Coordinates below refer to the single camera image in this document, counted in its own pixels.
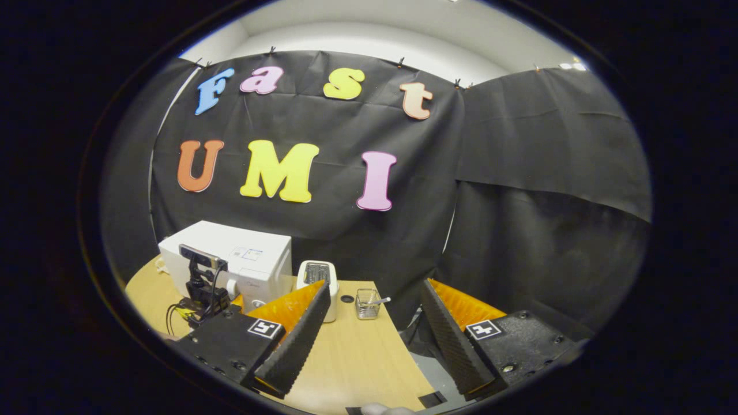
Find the wooden table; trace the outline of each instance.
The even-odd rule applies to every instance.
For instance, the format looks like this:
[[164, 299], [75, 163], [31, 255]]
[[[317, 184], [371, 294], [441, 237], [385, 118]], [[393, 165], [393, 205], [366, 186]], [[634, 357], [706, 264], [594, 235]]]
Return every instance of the wooden table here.
[[[156, 271], [154, 262], [158, 258], [137, 272], [125, 293], [152, 328], [166, 333], [167, 307], [182, 296], [167, 273]], [[372, 281], [339, 280], [338, 298], [355, 296], [359, 288], [376, 286]], [[413, 411], [424, 409], [418, 397], [434, 390], [402, 343], [387, 310], [381, 307], [375, 320], [359, 320], [354, 307], [354, 303], [338, 301], [336, 320], [321, 326], [303, 370], [285, 399], [264, 396], [315, 414], [346, 415], [346, 408], [370, 402]], [[189, 326], [178, 315], [172, 321], [175, 335], [189, 332]]]

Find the foam letter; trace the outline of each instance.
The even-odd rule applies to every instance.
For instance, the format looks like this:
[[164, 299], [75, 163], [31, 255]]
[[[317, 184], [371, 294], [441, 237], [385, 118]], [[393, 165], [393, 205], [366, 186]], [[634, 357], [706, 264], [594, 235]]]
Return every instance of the foam letter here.
[[356, 206], [366, 210], [389, 210], [392, 202], [387, 199], [387, 182], [390, 180], [390, 167], [397, 157], [381, 151], [366, 151], [362, 159], [367, 163], [367, 176], [364, 195], [356, 201]]
[[252, 141], [249, 143], [249, 150], [251, 150], [251, 162], [249, 171], [246, 173], [246, 184], [241, 186], [242, 195], [261, 196], [260, 177], [266, 195], [273, 197], [282, 181], [286, 179], [284, 189], [279, 192], [282, 200], [310, 202], [312, 195], [308, 192], [308, 178], [313, 158], [320, 152], [317, 146], [306, 143], [295, 144], [281, 162], [277, 160], [277, 153], [271, 141]]
[[200, 106], [195, 110], [195, 115], [202, 114], [218, 103], [218, 98], [215, 95], [222, 93], [226, 89], [225, 78], [230, 78], [234, 73], [235, 70], [233, 68], [226, 69], [197, 87], [200, 90]]
[[254, 75], [241, 82], [241, 91], [254, 92], [257, 94], [269, 94], [277, 88], [277, 81], [282, 77], [284, 70], [279, 66], [265, 66], [251, 72]]
[[400, 90], [405, 91], [405, 98], [402, 100], [402, 109], [405, 114], [410, 115], [418, 120], [425, 120], [430, 117], [430, 111], [423, 109], [423, 99], [432, 100], [433, 93], [425, 90], [425, 85], [420, 82], [403, 83]]
[[192, 177], [192, 160], [195, 158], [195, 151], [200, 148], [199, 141], [185, 141], [179, 146], [182, 153], [179, 155], [179, 167], [177, 168], [177, 182], [179, 186], [188, 192], [202, 192], [210, 186], [213, 180], [213, 170], [215, 170], [215, 160], [218, 158], [218, 152], [223, 148], [223, 142], [220, 140], [210, 140], [205, 143], [205, 164], [202, 168], [202, 174], [198, 179]]
[[329, 98], [353, 100], [362, 93], [359, 82], [364, 80], [364, 72], [358, 69], [339, 68], [328, 76], [328, 83], [323, 85], [323, 93]]

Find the pen holder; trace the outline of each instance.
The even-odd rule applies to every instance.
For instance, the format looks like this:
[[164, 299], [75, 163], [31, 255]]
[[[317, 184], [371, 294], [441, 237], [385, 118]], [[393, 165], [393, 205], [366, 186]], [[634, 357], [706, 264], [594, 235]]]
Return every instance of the pen holder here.
[[378, 301], [379, 293], [371, 288], [359, 288], [356, 291], [356, 316], [359, 320], [373, 320], [379, 314], [381, 304], [367, 304]]

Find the ceiling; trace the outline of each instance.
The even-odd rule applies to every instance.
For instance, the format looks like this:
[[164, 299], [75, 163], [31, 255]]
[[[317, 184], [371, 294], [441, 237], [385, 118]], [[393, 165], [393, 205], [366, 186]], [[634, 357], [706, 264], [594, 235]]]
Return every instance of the ceiling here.
[[476, 0], [280, 0], [239, 21], [249, 37], [301, 24], [382, 24], [439, 38], [510, 73], [573, 58], [536, 30]]

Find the letter m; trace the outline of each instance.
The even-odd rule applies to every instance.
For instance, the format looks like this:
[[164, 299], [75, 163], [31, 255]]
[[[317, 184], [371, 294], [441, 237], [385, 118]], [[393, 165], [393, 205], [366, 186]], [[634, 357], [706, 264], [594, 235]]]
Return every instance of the letter m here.
[[241, 194], [248, 197], [261, 196], [259, 178], [264, 184], [268, 197], [273, 197], [285, 182], [279, 193], [282, 200], [289, 202], [310, 202], [312, 195], [308, 192], [308, 177], [313, 158], [320, 152], [312, 144], [296, 144], [280, 162], [271, 141], [256, 140], [249, 143], [251, 162], [246, 173], [246, 184], [241, 186]]

